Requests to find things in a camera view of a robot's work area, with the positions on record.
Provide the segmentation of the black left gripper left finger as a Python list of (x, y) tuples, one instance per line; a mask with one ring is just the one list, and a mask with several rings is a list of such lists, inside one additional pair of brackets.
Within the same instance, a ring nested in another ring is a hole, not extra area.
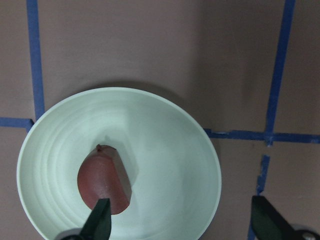
[(111, 203), (109, 198), (97, 201), (79, 236), (82, 240), (108, 240), (111, 235)]

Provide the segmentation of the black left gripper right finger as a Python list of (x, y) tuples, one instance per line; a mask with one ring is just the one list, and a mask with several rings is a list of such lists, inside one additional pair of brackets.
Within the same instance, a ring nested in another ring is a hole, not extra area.
[(251, 228), (258, 240), (297, 240), (295, 230), (264, 197), (251, 198)]

